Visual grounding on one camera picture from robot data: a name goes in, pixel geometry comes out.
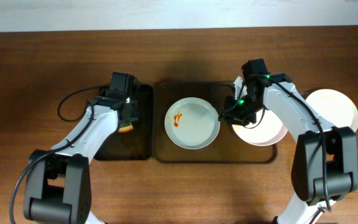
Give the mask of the white plate front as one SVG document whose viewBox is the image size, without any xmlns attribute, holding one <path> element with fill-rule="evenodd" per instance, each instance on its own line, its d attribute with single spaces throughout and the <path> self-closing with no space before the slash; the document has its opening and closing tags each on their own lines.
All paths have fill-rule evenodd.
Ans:
<svg viewBox="0 0 358 224">
<path fill-rule="evenodd" d="M 172 104 L 164 117 L 169 139 L 179 147 L 197 150 L 210 145 L 218 136 L 218 112 L 206 100 L 182 98 Z"/>
</svg>

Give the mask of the orange green sponge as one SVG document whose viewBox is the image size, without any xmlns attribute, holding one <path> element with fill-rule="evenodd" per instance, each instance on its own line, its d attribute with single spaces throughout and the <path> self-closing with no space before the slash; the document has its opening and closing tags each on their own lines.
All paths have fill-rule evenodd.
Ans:
<svg viewBox="0 0 358 224">
<path fill-rule="evenodd" d="M 133 129 L 134 127 L 132 123 L 124 123 L 120 125 L 118 133 L 127 133 L 129 131 L 132 131 Z"/>
</svg>

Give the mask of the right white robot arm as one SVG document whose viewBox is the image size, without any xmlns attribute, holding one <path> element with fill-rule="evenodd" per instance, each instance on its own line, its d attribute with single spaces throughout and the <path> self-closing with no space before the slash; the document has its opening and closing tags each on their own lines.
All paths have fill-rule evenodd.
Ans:
<svg viewBox="0 0 358 224">
<path fill-rule="evenodd" d="M 291 168 L 295 193 L 274 223 L 315 223 L 332 206 L 358 188 L 357 137 L 350 127 L 323 118 L 298 93 L 285 73 L 268 72 L 263 59 L 241 67 L 219 121 L 249 127 L 259 125 L 257 112 L 272 111 L 296 142 Z"/>
</svg>

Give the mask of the white plate with ketchup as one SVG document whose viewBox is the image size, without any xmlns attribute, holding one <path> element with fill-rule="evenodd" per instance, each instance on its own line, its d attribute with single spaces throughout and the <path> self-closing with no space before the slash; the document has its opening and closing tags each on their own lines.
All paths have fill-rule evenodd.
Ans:
<svg viewBox="0 0 358 224">
<path fill-rule="evenodd" d="M 306 102 L 325 120 L 335 126 L 358 129 L 358 109 L 354 102 L 340 91 L 320 89 L 306 97 Z"/>
</svg>

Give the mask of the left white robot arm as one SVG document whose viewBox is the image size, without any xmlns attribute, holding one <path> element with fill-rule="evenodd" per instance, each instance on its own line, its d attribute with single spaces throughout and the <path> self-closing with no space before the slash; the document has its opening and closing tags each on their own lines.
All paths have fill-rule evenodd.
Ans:
<svg viewBox="0 0 358 224">
<path fill-rule="evenodd" d="M 19 177 L 25 183 L 24 217 L 37 223 L 101 223 L 91 211 L 90 164 L 105 140 L 139 119 L 138 79 L 114 72 L 86 103 L 77 125 L 50 150 L 35 150 Z"/>
</svg>

